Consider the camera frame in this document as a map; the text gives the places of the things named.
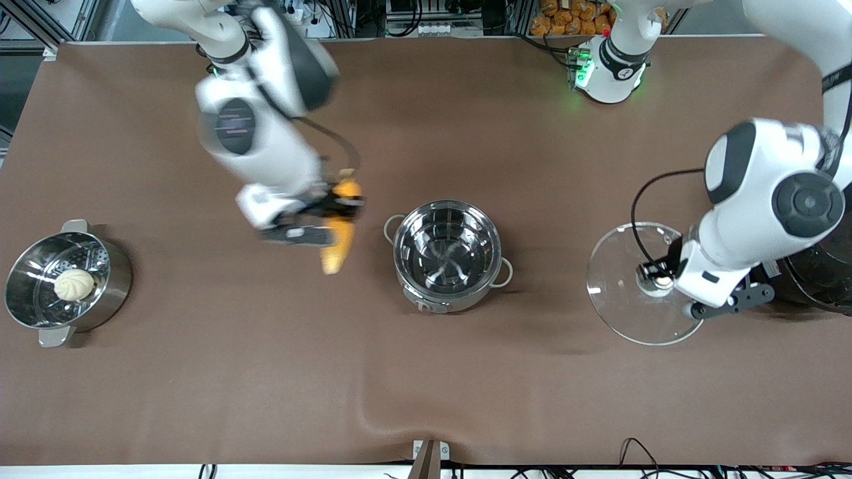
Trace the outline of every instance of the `brown tabletop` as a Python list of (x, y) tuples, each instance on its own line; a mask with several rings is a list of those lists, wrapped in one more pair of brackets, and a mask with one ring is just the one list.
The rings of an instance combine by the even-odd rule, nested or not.
[[(766, 309), (653, 348), (610, 331), (584, 287), (649, 177), (701, 166), (749, 116), (820, 122), (804, 58), (763, 38), (666, 38), (642, 87), (606, 106), (515, 39), (329, 50), (341, 80), (312, 117), (357, 145), (368, 198), (332, 277), (239, 214), (240, 182), (195, 135), (192, 45), (63, 45), (43, 64), (0, 170), (0, 268), (82, 217), (125, 246), (135, 282), (72, 347), (0, 321), (0, 463), (363, 463), (424, 437), (479, 464), (612, 464), (627, 436), (669, 464), (849, 458), (849, 318)], [(515, 279), (422, 315), (381, 226), (443, 198), (493, 219)], [(707, 207), (685, 177), (639, 217), (683, 230)]]

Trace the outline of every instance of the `robotic arm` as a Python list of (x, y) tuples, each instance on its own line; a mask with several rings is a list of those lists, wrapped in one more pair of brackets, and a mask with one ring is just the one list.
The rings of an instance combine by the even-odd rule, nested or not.
[(713, 145), (705, 162), (713, 209), (666, 258), (639, 268), (640, 277), (658, 286), (673, 279), (676, 289), (697, 301), (687, 312), (693, 317), (739, 311), (737, 305), (747, 307), (744, 300), (755, 292), (771, 299), (743, 280), (758, 264), (825, 238), (843, 216), (843, 191), (852, 182), (852, 2), (814, 1), (809, 7), (819, 10), (816, 16), (801, 15), (792, 0), (743, 4), (758, 29), (820, 69), (824, 125), (753, 118)]
[(597, 36), (578, 46), (589, 50), (588, 71), (574, 86), (602, 103), (623, 101), (639, 86), (648, 53), (657, 42), (663, 21), (657, 8), (685, 9), (712, 0), (617, 0), (618, 9), (608, 37)]
[[(216, 75), (196, 86), (204, 148), (245, 186), (237, 205), (266, 240), (323, 247), (326, 273), (336, 273), (348, 252), (352, 220), (363, 205), (352, 170), (338, 178), (294, 121), (335, 137), (308, 120), (331, 95), (337, 67), (315, 41), (306, 41), (274, 7), (257, 6), (251, 19), (263, 33), (255, 49), (239, 23), (217, 11), (231, 0), (131, 0), (143, 19), (186, 33), (199, 43)], [(324, 226), (302, 225), (321, 216)], [(335, 258), (326, 261), (331, 254)]]

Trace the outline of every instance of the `metal frame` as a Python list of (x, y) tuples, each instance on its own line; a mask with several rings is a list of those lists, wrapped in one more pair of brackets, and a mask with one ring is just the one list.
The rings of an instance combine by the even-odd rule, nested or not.
[(348, 0), (328, 0), (328, 7), (331, 19), (334, 23), (334, 30), (338, 38), (354, 38), (354, 22), (349, 18), (350, 5)]
[(681, 22), (684, 18), (686, 18), (689, 13), (689, 9), (678, 9), (669, 19), (668, 28), (663, 32), (665, 35), (674, 35), (677, 31), (677, 28), (681, 25)]
[(12, 133), (14, 133), (12, 130), (0, 124), (0, 139), (6, 142), (12, 141)]
[[(46, 14), (44, 10), (31, 1), (26, 0), (0, 0), (0, 8), (6, 12), (12, 20), (27, 30), (37, 42), (54, 54), (62, 42), (73, 40), (71, 33), (53, 17)], [(15, 45), (9, 43), (21, 43), (20, 48), (32, 49), (32, 42), (4, 42), (3, 49), (13, 49)]]

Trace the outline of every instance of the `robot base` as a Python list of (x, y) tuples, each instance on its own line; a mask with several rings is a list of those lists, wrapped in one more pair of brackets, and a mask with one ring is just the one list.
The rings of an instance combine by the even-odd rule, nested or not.
[(639, 86), (642, 81), (642, 73), (645, 72), (645, 65), (642, 64), (638, 72), (632, 68), (625, 68), (616, 74), (627, 79), (616, 79), (602, 63), (600, 52), (603, 41), (604, 37), (598, 36), (579, 45), (577, 48), (590, 51), (588, 60), (590, 68), (582, 79), (573, 72), (570, 72), (569, 75), (572, 76), (573, 87), (584, 91), (592, 100), (601, 103), (619, 103), (627, 99), (630, 93)]

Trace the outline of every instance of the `black cable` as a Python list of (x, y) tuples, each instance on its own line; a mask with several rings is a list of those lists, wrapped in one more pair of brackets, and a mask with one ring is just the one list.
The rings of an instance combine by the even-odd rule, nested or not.
[[(204, 471), (206, 469), (207, 469), (207, 464), (202, 464), (201, 470), (199, 470), (199, 479), (202, 479), (202, 477), (204, 477)], [(218, 470), (218, 469), (219, 469), (218, 465), (211, 464), (210, 465), (210, 475), (207, 476), (207, 479), (216, 479), (216, 470)]]
[(327, 128), (312, 119), (308, 118), (296, 118), (296, 120), (306, 124), (307, 126), (317, 130), (319, 133), (330, 137), (334, 140), (344, 151), (346, 151), (346, 156), (349, 158), (349, 168), (353, 170), (358, 170), (361, 167), (361, 155), (358, 153), (358, 149), (355, 148), (355, 145), (352, 144), (349, 140), (344, 138), (342, 135), (337, 133), (336, 131)]
[(550, 46), (542, 45), (541, 43), (536, 42), (532, 38), (528, 37), (527, 35), (523, 35), (521, 33), (512, 32), (510, 35), (512, 37), (518, 37), (521, 40), (531, 44), (533, 47), (540, 49), (540, 50), (549, 50), (549, 51), (553, 51), (553, 52), (556, 52), (556, 53), (568, 53), (568, 49), (560, 49), (560, 48), (557, 48), (557, 47), (550, 47)]
[(258, 81), (257, 73), (255, 72), (254, 68), (252, 68), (251, 66), (248, 66), (248, 67), (246, 67), (245, 70), (249, 74), (249, 78), (251, 78), (251, 80), (254, 82), (255, 87), (257, 88), (258, 93), (261, 94), (261, 97), (263, 97), (263, 100), (266, 101), (266, 103), (277, 114), (281, 115), (282, 118), (289, 120), (289, 121), (300, 121), (300, 122), (304, 123), (305, 125), (313, 128), (314, 130), (317, 130), (319, 133), (322, 133), (323, 135), (330, 137), (338, 145), (340, 145), (340, 147), (342, 147), (344, 151), (346, 151), (346, 154), (348, 156), (348, 167), (349, 168), (351, 168), (353, 170), (358, 170), (361, 167), (361, 155), (360, 155), (360, 153), (358, 153), (358, 149), (355, 148), (355, 146), (352, 144), (351, 141), (347, 140), (346, 138), (343, 137), (343, 135), (337, 133), (336, 131), (334, 131), (330, 128), (327, 128), (327, 127), (313, 121), (312, 119), (294, 118), (291, 115), (289, 115), (287, 113), (287, 111), (284, 108), (282, 108), (281, 105), (279, 105), (278, 102), (269, 94), (269, 92), (266, 90), (266, 88), (262, 84), (260, 84), (260, 82)]
[(343, 30), (346, 30), (347, 32), (352, 32), (352, 35), (353, 35), (353, 36), (355, 35), (355, 33), (357, 33), (357, 31), (355, 30), (355, 27), (354, 27), (354, 26), (351, 26), (351, 25), (347, 25), (347, 24), (341, 23), (339, 20), (337, 20), (336, 18), (334, 18), (334, 15), (332, 15), (332, 14), (328, 14), (328, 15), (326, 15), (325, 17), (326, 17), (326, 18), (330, 18), (330, 19), (331, 19), (331, 21), (333, 21), (335, 25), (342, 27), (342, 28), (343, 28)]
[(533, 470), (533, 469), (521, 469), (521, 470), (518, 470), (518, 471), (515, 473), (515, 475), (514, 475), (514, 476), (512, 476), (512, 477), (510, 477), (509, 479), (517, 479), (518, 477), (523, 477), (524, 479), (530, 479), (530, 478), (529, 478), (529, 476), (527, 476), (527, 474), (526, 474), (528, 470)]
[(6, 32), (10, 23), (12, 23), (12, 17), (6, 15), (6, 12), (0, 12), (0, 35), (3, 35)]
[(635, 437), (628, 437), (621, 442), (621, 452), (619, 453), (619, 467), (625, 464), (625, 459), (627, 458), (627, 450), (630, 449), (630, 444), (635, 442), (642, 448), (642, 451), (645, 451), (645, 454), (648, 455), (648, 458), (651, 459), (651, 464), (653, 464), (654, 469), (659, 470), (659, 465), (657, 464), (657, 459), (648, 451), (648, 448), (642, 444), (642, 441), (639, 441)]
[[(702, 470), (698, 470), (698, 472), (700, 472), (702, 475), (704, 474), (704, 471), (702, 471)], [(642, 477), (640, 477), (639, 479), (649, 479), (650, 477), (654, 477), (654, 479), (657, 479), (657, 477), (660, 474), (672, 474), (673, 476), (683, 477), (684, 479), (695, 479), (695, 476), (690, 476), (689, 474), (683, 474), (682, 472), (678, 472), (676, 470), (671, 470), (671, 469), (652, 470), (652, 471), (650, 471), (646, 474), (643, 474)]]
[(541, 36), (541, 40), (544, 42), (544, 47), (547, 49), (547, 53), (549, 53), (549, 54), (550, 54), (550, 57), (551, 57), (551, 58), (553, 58), (553, 61), (555, 61), (556, 63), (558, 63), (558, 64), (560, 64), (560, 65), (562, 65), (562, 66), (564, 66), (565, 68), (569, 68), (569, 69), (570, 69), (570, 68), (574, 68), (574, 67), (575, 67), (575, 66), (572, 66), (572, 65), (568, 65), (568, 64), (567, 64), (567, 62), (565, 62), (565, 61), (561, 60), (558, 56), (556, 56), (556, 53), (554, 53), (554, 51), (553, 51), (553, 49), (550, 47), (550, 45), (548, 45), (548, 44), (547, 44), (547, 34), (546, 34), (546, 33), (545, 33), (544, 35), (542, 35), (542, 36)]
[(381, 24), (382, 18), (382, 10), (379, 8), (376, 0), (370, 0), (370, 20), (372, 20), (373, 25), (376, 26), (376, 38), (378, 38), (379, 32), (384, 32)]
[(759, 467), (755, 467), (755, 470), (757, 471), (757, 474), (760, 474), (761, 476), (765, 477), (766, 479), (775, 479), (774, 477), (770, 476), (769, 473), (767, 473), (765, 470), (763, 470)]
[(414, 33), (415, 30), (417, 30), (417, 27), (420, 26), (420, 20), (423, 19), (423, 5), (420, 4), (421, 1), (422, 0), (412, 0), (412, 2), (414, 3), (414, 7), (412, 8), (412, 23), (405, 30), (403, 30), (402, 33), (388, 32), (387, 34), (390, 37), (407, 37)]
[[(639, 188), (639, 193), (636, 194), (636, 197), (633, 198), (633, 204), (630, 205), (630, 226), (633, 228), (633, 237), (636, 239), (636, 244), (639, 246), (639, 249), (642, 251), (642, 254), (645, 255), (645, 258), (648, 260), (648, 262), (652, 263), (654, 266), (656, 266), (657, 270), (659, 270), (662, 273), (665, 272), (663, 270), (663, 268), (660, 266), (660, 264), (657, 262), (657, 260), (655, 260), (654, 258), (651, 257), (651, 254), (648, 253), (648, 250), (645, 249), (645, 245), (642, 244), (642, 240), (639, 239), (639, 232), (636, 230), (636, 205), (639, 203), (639, 199), (641, 198), (642, 194), (645, 193), (645, 190), (648, 189), (648, 187), (650, 187), (654, 183), (658, 182), (659, 180), (662, 180), (664, 178), (668, 178), (670, 176), (691, 175), (693, 173), (701, 173), (702, 171), (704, 171), (704, 168), (691, 168), (689, 170), (675, 170), (675, 171), (669, 171), (668, 173), (663, 173), (662, 175), (657, 175), (657, 176), (651, 178), (650, 180), (648, 180), (647, 183), (645, 183), (644, 185), (642, 185), (641, 188)], [(635, 437), (628, 438), (628, 440), (626, 440), (626, 441), (629, 441), (629, 439), (636, 441), (637, 444), (642, 446), (642, 449), (645, 449), (645, 447), (642, 445), (642, 443), (639, 442)]]

